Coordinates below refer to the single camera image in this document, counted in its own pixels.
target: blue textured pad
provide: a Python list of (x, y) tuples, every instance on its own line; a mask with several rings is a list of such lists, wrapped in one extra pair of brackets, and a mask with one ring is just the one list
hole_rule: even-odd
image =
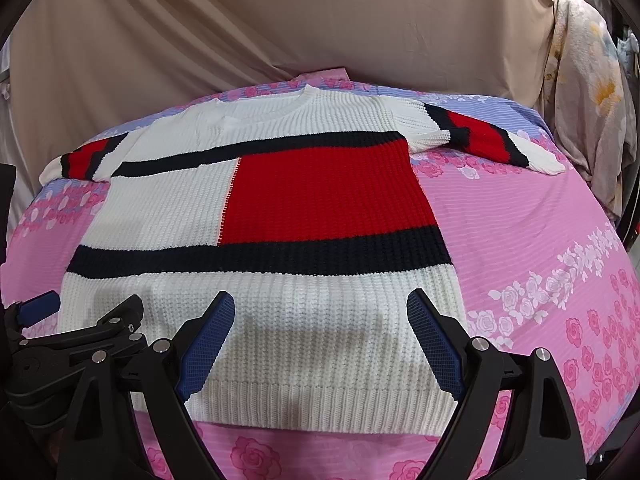
[(204, 386), (235, 316), (234, 299), (225, 294), (182, 356), (180, 381), (175, 387), (182, 400), (186, 401)]
[(454, 400), (460, 400), (465, 394), (465, 385), (458, 352), (415, 292), (409, 294), (406, 313), (440, 389), (449, 392)]
[(16, 321), (20, 326), (28, 328), (59, 310), (60, 297), (56, 292), (50, 290), (21, 304)]

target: sweater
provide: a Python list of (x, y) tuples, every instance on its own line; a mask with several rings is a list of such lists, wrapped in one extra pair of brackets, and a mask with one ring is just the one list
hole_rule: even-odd
[(141, 331), (171, 338), (226, 290), (236, 320), (186, 403), (194, 420), (441, 434), (455, 403), (406, 316), (420, 287), (464, 326), (456, 272), (408, 156), (441, 145), (564, 171), (491, 124), (311, 86), (194, 105), (67, 153), (43, 183), (111, 185), (65, 273), (59, 330), (138, 294)]

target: bed sheet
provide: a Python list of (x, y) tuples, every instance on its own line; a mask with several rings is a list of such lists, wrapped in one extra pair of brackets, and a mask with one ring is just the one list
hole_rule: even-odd
[[(294, 91), (290, 81), (207, 96), (221, 100)], [(411, 96), (491, 121), (556, 153), (568, 171), (548, 177), (439, 148), (411, 156), (460, 280), (471, 335), (529, 354), (545, 346), (560, 368), (577, 414), (585, 456), (612, 430), (640, 380), (640, 285), (615, 229), (578, 173), (550, 140), (539, 115), (487, 96), (423, 94), (346, 80), (316, 86), (362, 94)], [(101, 134), (130, 131), (171, 108)], [(27, 209), (2, 267), (5, 304), (60, 291), (82, 234), (100, 209), (108, 184), (58, 180)], [(26, 336), (53, 333), (56, 317)], [(498, 398), (471, 478), (492, 462), (509, 404)], [(145, 413), (138, 421), (154, 471), (171, 478)], [(438, 436), (273, 431), (197, 422), (229, 480), (409, 480)]]

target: red panel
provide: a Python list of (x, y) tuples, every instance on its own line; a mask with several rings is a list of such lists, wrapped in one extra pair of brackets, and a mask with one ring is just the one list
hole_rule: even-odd
[(331, 240), (435, 225), (404, 139), (244, 156), (220, 244)]
[(96, 152), (101, 152), (107, 145), (109, 139), (94, 140), (84, 146), (78, 148), (78, 150), (69, 153), (69, 178), (77, 178), (79, 180), (87, 179), (86, 174), (89, 168), (89, 162), (91, 157)]
[(504, 138), (493, 125), (455, 112), (447, 113), (456, 126), (469, 129), (469, 145), (466, 147), (468, 153), (504, 164), (511, 160), (511, 155), (504, 146)]

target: sweater sleeve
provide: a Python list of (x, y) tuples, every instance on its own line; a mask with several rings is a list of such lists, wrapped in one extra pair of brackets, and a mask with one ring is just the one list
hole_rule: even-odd
[(40, 174), (45, 186), (57, 178), (108, 182), (144, 128), (105, 139), (92, 140), (52, 160)]
[[(437, 145), (444, 145), (470, 155), (482, 156), (494, 162), (528, 168), (539, 173), (555, 175), (566, 169), (553, 153), (494, 124), (434, 105), (425, 104), (424, 108), (438, 125)], [(434, 137), (433, 132), (408, 135), (410, 152), (416, 153), (433, 148), (432, 137)]]

